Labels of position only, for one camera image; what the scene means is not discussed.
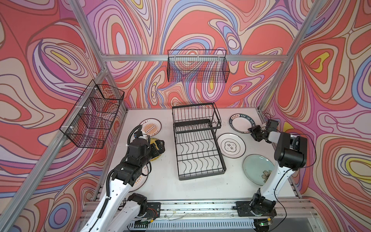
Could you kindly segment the green rimmed white plate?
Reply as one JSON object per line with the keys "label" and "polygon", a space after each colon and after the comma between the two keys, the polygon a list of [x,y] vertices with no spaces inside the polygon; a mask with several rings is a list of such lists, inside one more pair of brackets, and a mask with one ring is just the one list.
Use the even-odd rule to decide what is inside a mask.
{"label": "green rimmed white plate", "polygon": [[249,129],[256,126],[256,123],[250,116],[237,113],[229,118],[229,125],[238,133],[249,134]]}

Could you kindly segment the white plate with clover emblem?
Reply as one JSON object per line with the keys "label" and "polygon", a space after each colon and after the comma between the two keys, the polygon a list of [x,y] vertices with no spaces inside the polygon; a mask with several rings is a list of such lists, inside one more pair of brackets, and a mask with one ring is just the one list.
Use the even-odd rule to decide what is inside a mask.
{"label": "white plate with clover emblem", "polygon": [[233,133],[224,133],[217,138],[221,154],[227,158],[237,159],[246,152],[245,142]]}

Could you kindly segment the black metal dish rack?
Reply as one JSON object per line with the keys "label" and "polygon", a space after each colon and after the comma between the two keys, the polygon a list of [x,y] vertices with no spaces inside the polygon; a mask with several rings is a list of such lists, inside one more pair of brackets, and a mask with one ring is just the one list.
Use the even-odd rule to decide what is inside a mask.
{"label": "black metal dish rack", "polygon": [[224,174],[227,167],[216,137],[221,128],[216,104],[174,106],[172,117],[179,180]]}

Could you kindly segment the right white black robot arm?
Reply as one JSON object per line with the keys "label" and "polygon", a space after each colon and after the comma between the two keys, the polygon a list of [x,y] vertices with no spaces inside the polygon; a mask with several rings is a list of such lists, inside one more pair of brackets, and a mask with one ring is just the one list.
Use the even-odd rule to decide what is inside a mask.
{"label": "right white black robot arm", "polygon": [[274,169],[266,183],[258,189],[249,202],[250,212],[255,216],[261,216],[274,210],[284,183],[295,171],[306,166],[308,139],[301,135],[271,129],[263,130],[259,125],[248,131],[257,142],[265,140],[267,143],[276,144]]}

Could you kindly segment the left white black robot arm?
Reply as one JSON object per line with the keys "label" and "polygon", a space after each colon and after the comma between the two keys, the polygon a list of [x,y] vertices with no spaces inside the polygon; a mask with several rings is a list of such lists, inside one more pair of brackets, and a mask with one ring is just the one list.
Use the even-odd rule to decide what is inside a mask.
{"label": "left white black robot arm", "polygon": [[148,225],[160,215],[160,204],[151,206],[147,197],[129,192],[139,177],[148,176],[145,167],[152,171],[151,160],[165,151],[163,140],[151,142],[151,137],[136,126],[128,136],[127,151],[121,162],[106,178],[105,197],[82,227],[83,232],[122,232],[138,218],[139,225]]}

